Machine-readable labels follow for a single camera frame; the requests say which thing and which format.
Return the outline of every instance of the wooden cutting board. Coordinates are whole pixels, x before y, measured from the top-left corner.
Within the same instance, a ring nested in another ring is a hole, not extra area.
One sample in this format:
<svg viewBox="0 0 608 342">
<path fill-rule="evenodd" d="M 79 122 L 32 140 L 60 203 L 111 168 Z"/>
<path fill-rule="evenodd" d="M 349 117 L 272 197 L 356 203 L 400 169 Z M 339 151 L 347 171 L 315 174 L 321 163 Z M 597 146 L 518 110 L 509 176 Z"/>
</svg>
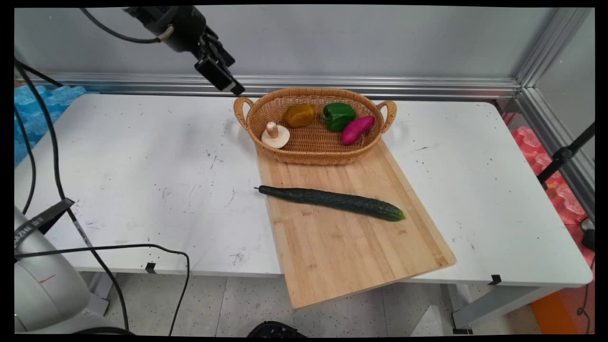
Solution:
<svg viewBox="0 0 608 342">
<path fill-rule="evenodd" d="M 456 258 L 384 141 L 352 164 L 287 164 L 258 150 L 264 185 L 376 198 L 399 207 L 400 222 L 267 197 L 277 251 L 294 309 L 448 267 Z"/>
</svg>

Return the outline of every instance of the tiled floor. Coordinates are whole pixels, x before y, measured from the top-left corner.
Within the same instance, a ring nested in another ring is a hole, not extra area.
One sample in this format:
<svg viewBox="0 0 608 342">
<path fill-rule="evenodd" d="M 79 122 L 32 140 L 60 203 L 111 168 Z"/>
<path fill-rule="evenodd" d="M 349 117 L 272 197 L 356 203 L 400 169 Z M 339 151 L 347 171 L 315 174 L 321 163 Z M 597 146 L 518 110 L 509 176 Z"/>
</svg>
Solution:
<svg viewBox="0 0 608 342">
<path fill-rule="evenodd" d="M 121 273 L 130 329 L 166 335 L 183 276 Z M 491 287 L 471 286 L 473 299 Z M 122 327 L 116 291 L 106 317 Z M 263 321 L 279 321 L 307 337 L 408 337 L 429 305 L 437 305 L 445 335 L 452 335 L 445 285 L 396 283 L 344 299 L 293 311 L 283 278 L 193 276 L 175 323 L 176 336 L 245 337 Z M 476 335 L 540 333 L 529 307 L 473 325 Z"/>
</svg>

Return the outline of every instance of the white table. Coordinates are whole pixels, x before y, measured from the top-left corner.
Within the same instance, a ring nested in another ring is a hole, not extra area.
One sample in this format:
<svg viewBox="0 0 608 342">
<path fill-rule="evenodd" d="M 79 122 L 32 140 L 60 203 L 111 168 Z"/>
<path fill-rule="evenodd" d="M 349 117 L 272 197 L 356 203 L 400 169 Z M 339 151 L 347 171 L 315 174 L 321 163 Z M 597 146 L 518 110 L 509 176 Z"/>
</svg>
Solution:
<svg viewBox="0 0 608 342">
<path fill-rule="evenodd" d="M 454 266 L 406 281 L 488 284 L 500 275 L 502 293 L 492 291 L 454 314 L 464 326 L 592 280 L 494 106 L 397 106 L 383 139 L 457 258 Z M 233 99 L 225 97 L 83 95 L 74 101 L 55 125 L 61 179 L 92 243 L 149 242 L 185 251 L 195 275 L 281 275 L 266 201 L 253 189 L 261 184 L 254 143 L 232 108 Z M 59 200 L 48 134 L 33 152 L 38 178 L 30 214 Z M 26 158 L 15 169 L 18 208 L 30 177 Z M 84 246 L 66 215 L 46 236 L 58 249 Z M 157 273 L 185 273 L 183 257 L 159 250 L 99 254 L 115 272 L 143 273 L 153 262 Z M 80 271 L 102 270 L 90 253 L 66 257 Z M 465 296 L 460 306 L 467 303 Z"/>
</svg>

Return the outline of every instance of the gray wall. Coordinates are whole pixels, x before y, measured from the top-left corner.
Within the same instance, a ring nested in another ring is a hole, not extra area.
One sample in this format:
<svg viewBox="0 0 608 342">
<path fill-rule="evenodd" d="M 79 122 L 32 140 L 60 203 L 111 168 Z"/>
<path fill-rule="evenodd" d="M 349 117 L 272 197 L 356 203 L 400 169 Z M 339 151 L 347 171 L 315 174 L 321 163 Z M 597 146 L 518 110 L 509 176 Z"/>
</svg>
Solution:
<svg viewBox="0 0 608 342">
<path fill-rule="evenodd" d="M 536 86 L 573 138 L 595 121 L 595 10 Z M 595 138 L 583 150 L 595 159 Z"/>
<path fill-rule="evenodd" d="M 236 75 L 514 77 L 554 9 L 397 5 L 201 5 Z M 110 28 L 151 33 L 118 8 Z M 15 51 L 46 72 L 193 74 L 193 57 L 133 44 L 78 9 L 15 9 Z"/>
</svg>

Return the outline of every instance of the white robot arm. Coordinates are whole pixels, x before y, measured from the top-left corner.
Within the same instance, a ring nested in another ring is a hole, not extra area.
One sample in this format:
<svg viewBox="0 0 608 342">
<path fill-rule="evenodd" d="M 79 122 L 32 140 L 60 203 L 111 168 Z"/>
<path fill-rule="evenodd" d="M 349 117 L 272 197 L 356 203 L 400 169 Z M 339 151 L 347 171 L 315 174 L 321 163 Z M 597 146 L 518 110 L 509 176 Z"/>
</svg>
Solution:
<svg viewBox="0 0 608 342">
<path fill-rule="evenodd" d="M 15 230 L 27 221 L 15 206 Z M 34 231 L 15 254 L 53 251 L 55 247 Z M 74 333 L 114 326 L 87 312 L 89 290 L 74 267 L 60 254 L 15 262 L 15 333 Z"/>
</svg>

